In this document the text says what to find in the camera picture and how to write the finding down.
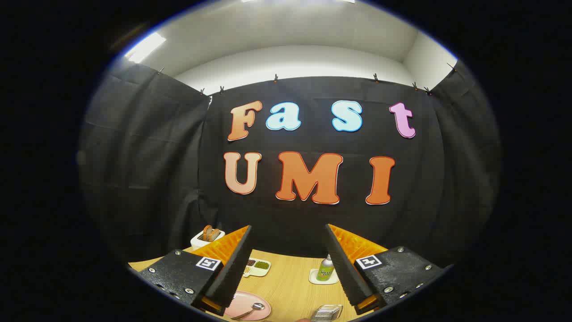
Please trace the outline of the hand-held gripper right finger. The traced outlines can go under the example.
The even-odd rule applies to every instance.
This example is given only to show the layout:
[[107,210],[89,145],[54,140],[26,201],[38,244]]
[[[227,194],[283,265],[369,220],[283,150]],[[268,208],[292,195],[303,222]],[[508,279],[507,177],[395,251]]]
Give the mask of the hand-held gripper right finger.
[[356,314],[389,310],[444,276],[439,265],[405,246],[390,249],[337,226],[325,225],[325,246]]

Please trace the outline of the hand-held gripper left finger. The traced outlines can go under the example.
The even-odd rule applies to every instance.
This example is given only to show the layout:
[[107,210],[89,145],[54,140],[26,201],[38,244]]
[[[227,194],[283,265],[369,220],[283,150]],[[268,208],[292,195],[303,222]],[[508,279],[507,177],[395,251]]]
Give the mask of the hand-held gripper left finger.
[[172,250],[135,275],[174,301],[223,316],[253,249],[253,227],[244,226],[194,251]]

